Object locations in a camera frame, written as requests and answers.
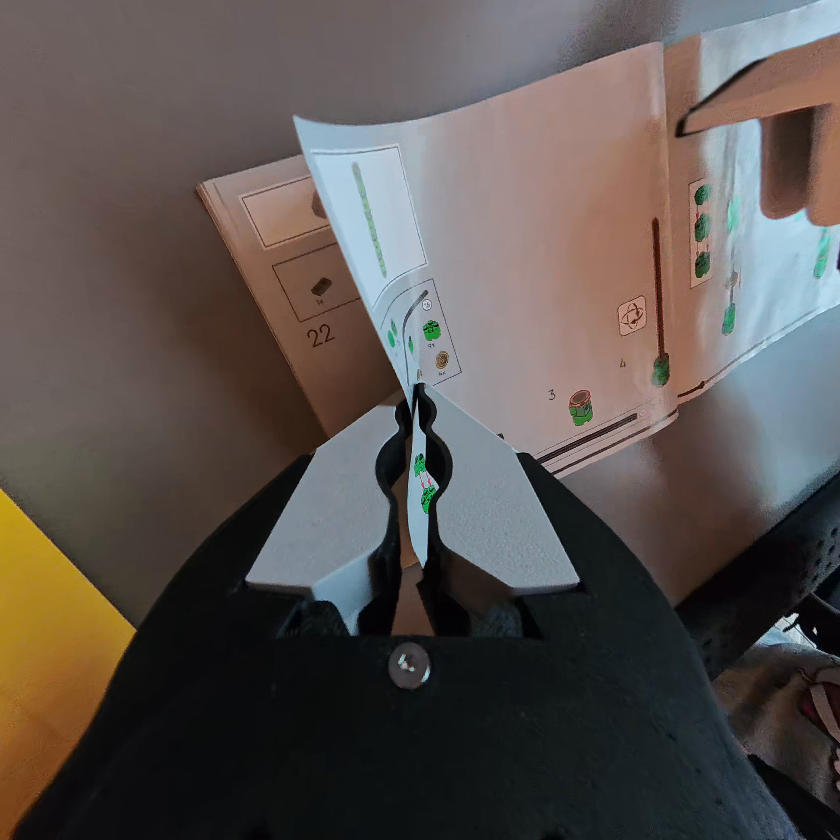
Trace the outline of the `black textured bar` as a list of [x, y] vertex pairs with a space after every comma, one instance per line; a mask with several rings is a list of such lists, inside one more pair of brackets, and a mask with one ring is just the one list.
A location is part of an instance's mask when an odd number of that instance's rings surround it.
[[835, 475], [677, 605], [709, 680], [838, 569], [838, 527]]

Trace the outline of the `grey desk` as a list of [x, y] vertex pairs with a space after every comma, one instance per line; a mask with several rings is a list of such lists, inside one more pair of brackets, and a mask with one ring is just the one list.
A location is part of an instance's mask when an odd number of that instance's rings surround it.
[[134, 626], [321, 429], [195, 192], [805, 2], [2, 2], [2, 487]]

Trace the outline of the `person's grey printed clothing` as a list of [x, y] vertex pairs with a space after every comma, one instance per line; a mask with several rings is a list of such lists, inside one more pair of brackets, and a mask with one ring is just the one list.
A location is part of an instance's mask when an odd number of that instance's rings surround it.
[[742, 750], [839, 811], [839, 659], [778, 622], [712, 688]]

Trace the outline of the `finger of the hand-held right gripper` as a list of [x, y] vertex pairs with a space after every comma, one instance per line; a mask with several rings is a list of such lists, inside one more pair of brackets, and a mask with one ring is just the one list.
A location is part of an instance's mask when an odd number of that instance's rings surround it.
[[677, 122], [688, 137], [758, 120], [760, 208], [769, 219], [804, 210], [815, 226], [839, 224], [839, 36], [755, 60]]

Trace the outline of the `yellow plastic bin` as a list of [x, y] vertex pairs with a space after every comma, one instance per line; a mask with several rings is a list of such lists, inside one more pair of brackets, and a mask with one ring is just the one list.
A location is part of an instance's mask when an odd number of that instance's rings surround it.
[[131, 624], [1, 494], [1, 838], [95, 714]]

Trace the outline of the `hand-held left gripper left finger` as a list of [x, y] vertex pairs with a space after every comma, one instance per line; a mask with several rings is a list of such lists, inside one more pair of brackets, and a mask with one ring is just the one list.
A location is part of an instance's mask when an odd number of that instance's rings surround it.
[[245, 577], [331, 603], [351, 635], [392, 635], [402, 584], [399, 502], [411, 411], [394, 392], [316, 449]]

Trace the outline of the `brick set instruction booklet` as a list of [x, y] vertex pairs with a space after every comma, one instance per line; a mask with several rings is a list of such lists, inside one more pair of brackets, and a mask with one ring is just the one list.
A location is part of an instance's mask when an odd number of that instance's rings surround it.
[[642, 45], [196, 191], [325, 434], [407, 376], [567, 477], [595, 468], [659, 578], [723, 564], [711, 502], [642, 444], [838, 307], [838, 225], [760, 197], [758, 119], [676, 138], [737, 70], [838, 35], [838, 2]]

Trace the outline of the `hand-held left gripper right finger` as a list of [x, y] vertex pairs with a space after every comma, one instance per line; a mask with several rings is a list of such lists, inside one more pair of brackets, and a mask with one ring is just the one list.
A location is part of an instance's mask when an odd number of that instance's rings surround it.
[[521, 636], [520, 601], [581, 588], [520, 453], [425, 385], [416, 387], [417, 585], [435, 635]]

